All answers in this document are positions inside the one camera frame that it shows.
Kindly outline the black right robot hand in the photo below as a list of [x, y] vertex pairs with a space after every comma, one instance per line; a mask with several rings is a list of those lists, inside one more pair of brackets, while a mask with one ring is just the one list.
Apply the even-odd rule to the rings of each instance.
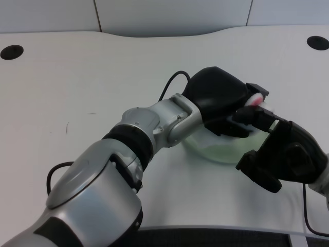
[[260, 106], [243, 107], [232, 119], [268, 133], [257, 151], [242, 156], [236, 169], [272, 193], [281, 189], [281, 181], [311, 184], [328, 165], [314, 137], [292, 121]]

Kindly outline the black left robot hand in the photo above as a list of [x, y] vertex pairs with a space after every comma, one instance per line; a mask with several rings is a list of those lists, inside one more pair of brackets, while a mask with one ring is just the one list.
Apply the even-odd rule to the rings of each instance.
[[247, 138], [252, 131], [232, 121], [232, 115], [256, 93], [263, 97], [269, 95], [269, 91], [259, 85], [243, 83], [214, 66], [192, 76], [182, 95], [198, 107], [205, 128], [215, 135]]

